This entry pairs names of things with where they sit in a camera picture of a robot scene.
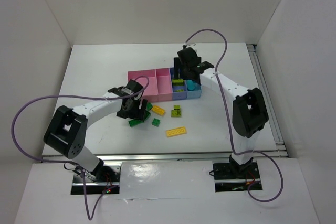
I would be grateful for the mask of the dark green long lego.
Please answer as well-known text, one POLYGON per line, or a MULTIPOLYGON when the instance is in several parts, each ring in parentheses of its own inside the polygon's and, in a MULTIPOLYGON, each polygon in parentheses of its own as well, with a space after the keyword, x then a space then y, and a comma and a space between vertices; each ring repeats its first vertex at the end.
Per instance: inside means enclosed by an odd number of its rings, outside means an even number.
POLYGON ((128 122, 128 124, 129 124, 130 127, 135 127, 135 126, 137 126, 137 125, 139 125, 139 124, 141 124, 141 123, 143 123, 143 122, 142 122, 142 121, 139 121, 139 120, 130 120, 130 121, 128 122))

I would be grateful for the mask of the cyan lego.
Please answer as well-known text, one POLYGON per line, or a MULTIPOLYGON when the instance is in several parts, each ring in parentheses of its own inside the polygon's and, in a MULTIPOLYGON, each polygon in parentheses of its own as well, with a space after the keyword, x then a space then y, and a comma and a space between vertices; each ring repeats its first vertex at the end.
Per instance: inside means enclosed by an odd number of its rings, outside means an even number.
POLYGON ((197 91, 199 90, 199 86, 195 81, 186 80, 186 86, 188 91, 197 91))

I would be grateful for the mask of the lime long lego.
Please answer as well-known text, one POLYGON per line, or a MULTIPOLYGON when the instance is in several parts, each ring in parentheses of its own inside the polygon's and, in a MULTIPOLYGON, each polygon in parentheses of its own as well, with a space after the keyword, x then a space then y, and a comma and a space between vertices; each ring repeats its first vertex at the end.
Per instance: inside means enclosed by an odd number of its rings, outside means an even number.
POLYGON ((172 86, 183 86, 184 80, 183 79, 172 79, 172 86))

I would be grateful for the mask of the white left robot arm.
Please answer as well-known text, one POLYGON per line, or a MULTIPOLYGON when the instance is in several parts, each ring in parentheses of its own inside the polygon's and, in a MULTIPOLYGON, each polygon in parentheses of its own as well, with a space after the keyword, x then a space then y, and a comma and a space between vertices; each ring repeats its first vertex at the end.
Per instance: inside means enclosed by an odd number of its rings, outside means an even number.
POLYGON ((47 128, 44 143, 95 179, 103 178, 112 170, 85 147, 86 131, 110 114, 143 122, 148 102, 142 98, 144 89, 140 83, 130 80, 126 86, 112 88, 102 97, 86 104, 73 108, 60 106, 47 128))

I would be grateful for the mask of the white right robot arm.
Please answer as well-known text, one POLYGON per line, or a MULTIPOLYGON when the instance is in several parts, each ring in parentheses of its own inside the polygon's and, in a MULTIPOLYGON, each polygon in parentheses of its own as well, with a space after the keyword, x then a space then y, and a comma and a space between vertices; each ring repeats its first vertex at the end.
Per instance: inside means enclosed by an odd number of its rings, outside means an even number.
POLYGON ((196 51, 185 47, 174 58, 174 74, 192 80, 222 96, 232 154, 230 162, 246 167, 253 160, 253 151, 260 131, 269 120, 263 93, 249 89, 221 74, 211 63, 202 62, 196 51))

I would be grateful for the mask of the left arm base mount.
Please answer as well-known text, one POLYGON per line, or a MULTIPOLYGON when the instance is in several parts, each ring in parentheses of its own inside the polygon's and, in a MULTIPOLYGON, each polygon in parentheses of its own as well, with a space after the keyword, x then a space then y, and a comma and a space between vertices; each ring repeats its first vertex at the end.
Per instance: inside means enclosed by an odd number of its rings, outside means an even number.
MULTIPOLYGON (((70 194, 83 195, 83 180, 80 176, 79 166, 64 164, 64 169, 73 174, 70 194)), ((88 195, 100 195, 105 190, 108 195, 120 193, 120 163, 106 163, 103 171, 97 176, 88 173, 86 170, 84 170, 84 173, 88 195)))

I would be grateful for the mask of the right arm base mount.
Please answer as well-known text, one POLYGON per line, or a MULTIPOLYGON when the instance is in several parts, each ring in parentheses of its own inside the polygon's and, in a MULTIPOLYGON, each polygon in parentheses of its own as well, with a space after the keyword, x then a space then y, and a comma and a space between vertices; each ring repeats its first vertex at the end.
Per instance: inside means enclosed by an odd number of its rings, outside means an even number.
POLYGON ((262 182, 257 162, 252 163, 244 170, 237 172, 229 162, 213 163, 209 175, 214 179, 215 192, 237 192, 250 190, 262 190, 262 182))

